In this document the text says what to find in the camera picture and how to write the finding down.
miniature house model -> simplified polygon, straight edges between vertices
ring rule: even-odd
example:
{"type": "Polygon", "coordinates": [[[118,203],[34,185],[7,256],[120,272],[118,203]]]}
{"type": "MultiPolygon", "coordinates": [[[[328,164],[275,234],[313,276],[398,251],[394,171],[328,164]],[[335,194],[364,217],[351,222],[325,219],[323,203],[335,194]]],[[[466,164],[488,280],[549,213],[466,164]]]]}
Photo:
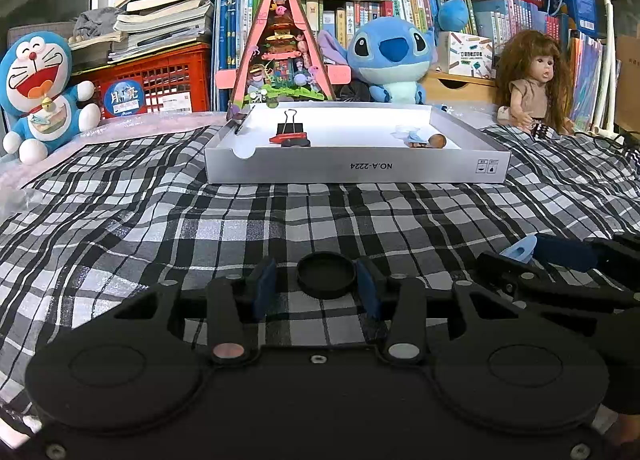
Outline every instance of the miniature house model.
{"type": "Polygon", "coordinates": [[[300,0],[261,0],[238,69],[216,74],[231,102],[334,100],[333,84],[351,81],[346,65],[325,66],[300,0]]]}

wooden drawer box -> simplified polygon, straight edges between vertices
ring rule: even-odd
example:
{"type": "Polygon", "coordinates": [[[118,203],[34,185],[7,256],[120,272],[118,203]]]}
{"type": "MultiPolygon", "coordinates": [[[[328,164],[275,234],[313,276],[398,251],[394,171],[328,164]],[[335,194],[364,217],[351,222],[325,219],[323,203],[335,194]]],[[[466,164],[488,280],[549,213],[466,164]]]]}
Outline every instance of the wooden drawer box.
{"type": "Polygon", "coordinates": [[[468,78],[430,71],[420,84],[427,91],[429,103],[447,101],[495,101],[495,82],[492,79],[468,78]]]}

plaid blanket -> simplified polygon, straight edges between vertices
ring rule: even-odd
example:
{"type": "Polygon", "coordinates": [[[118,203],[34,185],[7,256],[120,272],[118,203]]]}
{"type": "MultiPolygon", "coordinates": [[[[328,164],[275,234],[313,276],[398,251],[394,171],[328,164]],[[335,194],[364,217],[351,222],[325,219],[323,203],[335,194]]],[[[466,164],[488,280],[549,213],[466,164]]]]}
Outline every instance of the plaid blanket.
{"type": "MultiPolygon", "coordinates": [[[[300,292],[294,269],[307,253],[366,255],[385,274],[448,289],[469,278],[479,253],[532,233],[640,228],[636,165],[592,139],[486,129],[513,154],[503,185],[211,185],[202,149],[214,131],[86,147],[32,184],[41,206],[0,226],[0,399],[15,429],[33,422],[23,384],[34,351],[159,280],[202,287],[271,255],[279,293],[266,321],[248,328],[255,344],[364,342],[380,324],[353,296],[300,292]]],[[[204,342],[203,327],[188,322],[185,339],[204,342]]]]}

small brown ball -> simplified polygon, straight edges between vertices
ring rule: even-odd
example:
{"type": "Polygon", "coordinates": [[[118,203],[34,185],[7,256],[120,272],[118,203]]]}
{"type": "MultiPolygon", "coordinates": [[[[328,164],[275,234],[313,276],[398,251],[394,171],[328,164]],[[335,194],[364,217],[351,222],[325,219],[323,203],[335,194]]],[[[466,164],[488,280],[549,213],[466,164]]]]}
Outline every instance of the small brown ball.
{"type": "Polygon", "coordinates": [[[447,138],[442,133],[434,133],[429,137],[429,145],[431,148],[444,148],[447,144],[447,138]]]}

gray cloth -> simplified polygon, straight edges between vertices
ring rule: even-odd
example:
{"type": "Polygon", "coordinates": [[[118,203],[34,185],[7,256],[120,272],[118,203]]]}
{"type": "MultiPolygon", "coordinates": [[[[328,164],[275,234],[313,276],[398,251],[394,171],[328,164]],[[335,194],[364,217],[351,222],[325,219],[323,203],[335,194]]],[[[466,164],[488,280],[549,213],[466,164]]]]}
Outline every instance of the gray cloth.
{"type": "Polygon", "coordinates": [[[116,18],[123,12],[122,9],[115,7],[102,7],[85,11],[76,20],[74,36],[82,36],[85,39],[89,39],[113,33],[116,18]]]}

